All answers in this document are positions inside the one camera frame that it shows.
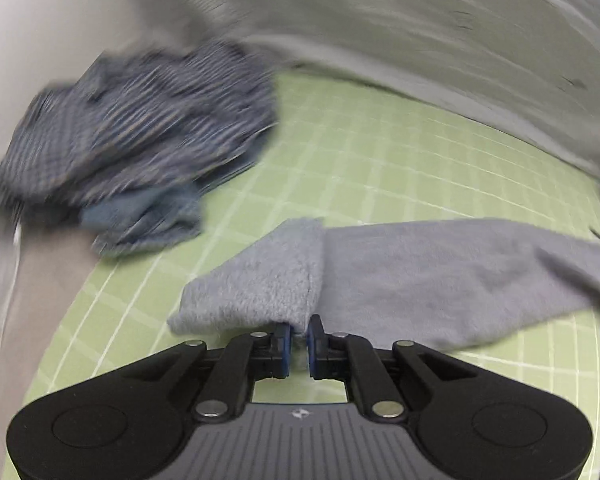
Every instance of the beige floor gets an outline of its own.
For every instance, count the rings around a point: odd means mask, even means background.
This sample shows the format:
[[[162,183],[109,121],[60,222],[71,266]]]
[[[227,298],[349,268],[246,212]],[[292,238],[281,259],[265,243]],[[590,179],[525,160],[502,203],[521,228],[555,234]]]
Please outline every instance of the beige floor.
[[[96,264],[91,239],[77,230],[25,232],[0,350],[0,471],[9,421],[22,405],[56,327]]]

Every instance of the pile of clothes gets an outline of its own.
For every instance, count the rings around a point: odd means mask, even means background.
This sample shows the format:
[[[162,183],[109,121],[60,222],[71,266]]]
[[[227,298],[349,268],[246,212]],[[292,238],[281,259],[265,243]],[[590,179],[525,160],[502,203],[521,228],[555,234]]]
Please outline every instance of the pile of clothes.
[[[0,200],[26,221],[79,222],[99,254],[158,250],[199,234],[202,194],[255,164],[275,123],[272,74],[239,46],[103,54],[33,99]]]

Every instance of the white wall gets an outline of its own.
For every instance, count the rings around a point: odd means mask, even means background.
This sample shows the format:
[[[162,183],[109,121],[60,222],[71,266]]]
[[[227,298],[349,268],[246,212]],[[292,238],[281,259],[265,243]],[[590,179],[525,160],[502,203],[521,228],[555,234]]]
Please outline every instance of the white wall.
[[[32,97],[144,33],[132,0],[0,0],[0,157]]]

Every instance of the green checkered tablecloth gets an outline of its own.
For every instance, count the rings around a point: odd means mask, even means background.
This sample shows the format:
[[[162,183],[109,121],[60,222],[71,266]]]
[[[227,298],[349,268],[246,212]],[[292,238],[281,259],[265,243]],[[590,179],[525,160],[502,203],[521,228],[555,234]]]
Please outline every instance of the green checkered tablecloth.
[[[471,120],[361,84],[278,77],[280,126],[260,164],[205,197],[205,232],[160,254],[102,261],[63,319],[27,401],[179,343],[165,325],[182,287],[288,218],[328,226],[465,217],[530,222],[580,237],[600,231],[596,182],[540,150]],[[232,334],[200,335],[210,346]],[[600,468],[600,313],[587,310],[458,357],[563,396],[589,418]],[[302,352],[291,377],[255,399],[344,400],[312,381]],[[7,464],[5,480],[17,476]]]

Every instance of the white logo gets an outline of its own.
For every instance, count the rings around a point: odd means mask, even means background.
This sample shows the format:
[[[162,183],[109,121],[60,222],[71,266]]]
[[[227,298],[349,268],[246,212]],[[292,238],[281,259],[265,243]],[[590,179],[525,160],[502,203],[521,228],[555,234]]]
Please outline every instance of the white logo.
[[[297,418],[299,420],[303,420],[304,418],[307,418],[309,415],[311,415],[311,412],[309,412],[308,410],[306,410],[304,408],[298,408],[297,410],[293,410],[291,412],[291,415],[293,415],[295,418]]]

